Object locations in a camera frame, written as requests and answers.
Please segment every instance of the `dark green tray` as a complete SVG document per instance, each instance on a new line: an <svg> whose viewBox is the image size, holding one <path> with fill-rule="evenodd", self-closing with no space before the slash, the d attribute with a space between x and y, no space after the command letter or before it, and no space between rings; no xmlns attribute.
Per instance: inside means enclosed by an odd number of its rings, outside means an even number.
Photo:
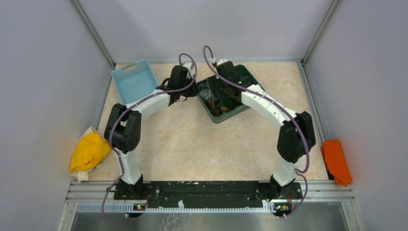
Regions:
<svg viewBox="0 0 408 231"><path fill-rule="evenodd" d="M244 65L236 65L235 70L238 72L238 74L241 77L245 77L245 76L249 76L250 78L252 78L257 84L258 81L252 76L252 74L248 71L248 69L246 69L246 67ZM203 83L204 81L206 81L207 79L201 80L200 82L197 83L197 85L200 85L201 83ZM201 105L203 105L205 111L207 112L207 114L210 116L211 120L218 124L221 123L222 121L233 117L236 114L239 114L243 111L245 111L246 109L248 109L249 107L247 105L240 105L238 107L236 107L234 110L227 112L227 113L223 113L220 116L213 116L213 114L211 114L210 110L208 109L206 103L204 103L204 100L201 98L200 95L197 96L198 100L200 101Z"/></svg>

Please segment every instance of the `yellow cloth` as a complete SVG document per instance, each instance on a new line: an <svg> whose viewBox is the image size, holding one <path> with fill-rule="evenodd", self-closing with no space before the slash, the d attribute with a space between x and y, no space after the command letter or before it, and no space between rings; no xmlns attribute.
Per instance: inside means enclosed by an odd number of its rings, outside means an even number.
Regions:
<svg viewBox="0 0 408 231"><path fill-rule="evenodd" d="M71 159L69 172L85 171L92 169L99 164L111 151L109 142L101 139L97 132L93 131L83 136Z"/></svg>

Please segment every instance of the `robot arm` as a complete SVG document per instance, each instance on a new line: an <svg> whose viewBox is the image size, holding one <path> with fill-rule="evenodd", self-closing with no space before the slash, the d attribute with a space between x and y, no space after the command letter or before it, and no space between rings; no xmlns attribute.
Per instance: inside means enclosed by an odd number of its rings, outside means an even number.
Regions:
<svg viewBox="0 0 408 231"><path fill-rule="evenodd" d="M268 97L284 108L291 115L291 117L295 119L306 138L309 151L316 144L310 114L307 112L297 113L277 102L274 98L270 97L256 82L254 82L253 79L239 76L234 69L234 64L231 61L228 61L227 59L219 59L217 61L212 60L212 63L221 76L227 78L229 81L235 84L239 84L262 95L262 97L259 97L247 91L241 91L236 87L228 85L222 80L218 80L223 82L220 84L223 84L224 88L231 88L231 90L235 91L236 96L241 95L241 102L243 104L260 113L260 115L273 124L277 130L279 130L277 149L282 159L280 161L278 170L271 176L270 181L273 190L276 193L281 193L294 181L294 164L305 154L306 151L300 135L298 134L297 129L290 118L273 103L266 100L265 97Z"/></svg>
<svg viewBox="0 0 408 231"><path fill-rule="evenodd" d="M118 149L120 158L125 170L121 177L122 185L127 190L137 194L136 184L143 182L142 174L139 169L139 163L136 155L136 147L140 141L141 121L153 115L157 111L166 108L180 99L181 96L193 97L198 94L198 88L194 83L190 88L184 91L174 91L181 89L193 80L192 78L192 63L184 63L183 65L174 66L167 85L160 85L151 94L153 97L147 99L137 107L131 109L123 118L122 122L126 121L126 125L117 125L113 138L112 145ZM104 137L109 138L112 127L119 116L127 109L136 104L129 103L121 105L115 104L111 110L108 123L106 125Z"/></svg>

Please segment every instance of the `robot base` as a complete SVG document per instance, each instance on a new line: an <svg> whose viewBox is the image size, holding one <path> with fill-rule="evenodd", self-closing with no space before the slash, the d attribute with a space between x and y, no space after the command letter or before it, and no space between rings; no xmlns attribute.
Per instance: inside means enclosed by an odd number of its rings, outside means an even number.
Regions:
<svg viewBox="0 0 408 231"><path fill-rule="evenodd" d="M116 185L115 200L146 200L149 208L177 208L183 201L185 208L258 208L262 200L301 199L300 184L294 182L276 192L270 182L259 181L138 181L131 193L124 182Z"/></svg>
<svg viewBox="0 0 408 231"><path fill-rule="evenodd" d="M128 184L122 179L116 184L115 188L115 200L136 200L136 199L145 199L146 196L143 196L143 176L136 182L136 184Z"/></svg>

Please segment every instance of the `black metal base plate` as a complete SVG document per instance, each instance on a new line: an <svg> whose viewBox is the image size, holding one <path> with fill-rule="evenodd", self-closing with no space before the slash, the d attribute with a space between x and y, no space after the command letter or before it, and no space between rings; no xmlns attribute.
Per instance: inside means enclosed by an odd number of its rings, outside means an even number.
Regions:
<svg viewBox="0 0 408 231"><path fill-rule="evenodd" d="M256 208L262 207L262 199L277 199L268 193L269 186L269 182L258 181L145 181L139 196L126 194L117 184L114 199L145 200L149 197L149 208L178 207L180 200L185 208ZM299 189L299 183L293 183L288 189L292 199L302 198Z"/></svg>

